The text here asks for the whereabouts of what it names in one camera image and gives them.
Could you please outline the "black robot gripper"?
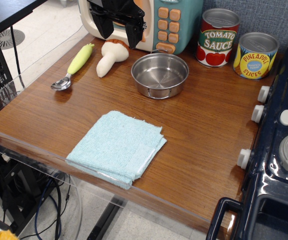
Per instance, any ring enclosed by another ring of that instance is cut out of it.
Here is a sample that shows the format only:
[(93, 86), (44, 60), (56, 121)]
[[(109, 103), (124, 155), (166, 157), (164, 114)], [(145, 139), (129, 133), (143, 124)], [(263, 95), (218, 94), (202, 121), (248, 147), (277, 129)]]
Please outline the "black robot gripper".
[(133, 0), (89, 0), (93, 21), (104, 39), (114, 32), (113, 22), (125, 26), (129, 47), (136, 48), (143, 38), (144, 15)]

